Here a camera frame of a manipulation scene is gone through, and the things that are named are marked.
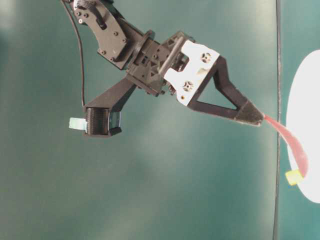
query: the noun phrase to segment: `screw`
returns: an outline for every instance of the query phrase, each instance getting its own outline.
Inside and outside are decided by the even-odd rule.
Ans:
[[[194,84],[192,82],[186,81],[183,85],[183,90],[185,90],[186,92],[190,92],[192,91],[193,87],[194,87]]]
[[[210,53],[204,53],[202,54],[201,60],[202,62],[204,62],[205,64],[209,63],[211,61],[212,57]]]

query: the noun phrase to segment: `wire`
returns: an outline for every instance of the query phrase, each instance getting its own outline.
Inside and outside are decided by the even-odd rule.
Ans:
[[[60,2],[62,3],[62,5],[63,5],[63,7],[64,7],[69,19],[70,19],[70,22],[72,24],[72,27],[74,29],[74,32],[75,32],[75,35],[76,35],[76,38],[78,41],[78,47],[79,47],[79,52],[80,52],[80,63],[81,63],[81,103],[82,103],[82,106],[84,107],[85,106],[85,64],[84,64],[84,52],[83,52],[83,47],[82,47],[82,41],[80,38],[78,28],[75,23],[75,20],[72,17],[72,15],[66,5],[65,0],[60,0]]]

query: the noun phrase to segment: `yellow object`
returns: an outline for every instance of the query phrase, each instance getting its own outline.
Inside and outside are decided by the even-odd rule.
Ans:
[[[294,186],[294,185],[300,183],[304,179],[304,177],[301,175],[301,172],[299,171],[299,169],[287,171],[285,173],[285,176],[291,186]]]

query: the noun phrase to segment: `white disc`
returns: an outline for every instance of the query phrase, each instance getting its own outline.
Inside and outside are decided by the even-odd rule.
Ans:
[[[309,160],[308,173],[298,184],[301,192],[320,203],[320,50],[310,53],[299,66],[290,90],[286,126],[300,140]],[[288,148],[291,168],[297,169]]]

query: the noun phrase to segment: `white bracket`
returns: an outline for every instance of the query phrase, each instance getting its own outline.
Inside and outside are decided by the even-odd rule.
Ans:
[[[180,72],[169,68],[164,79],[176,90],[177,100],[187,106],[220,54],[190,40],[184,43],[181,52],[189,58],[189,62]]]

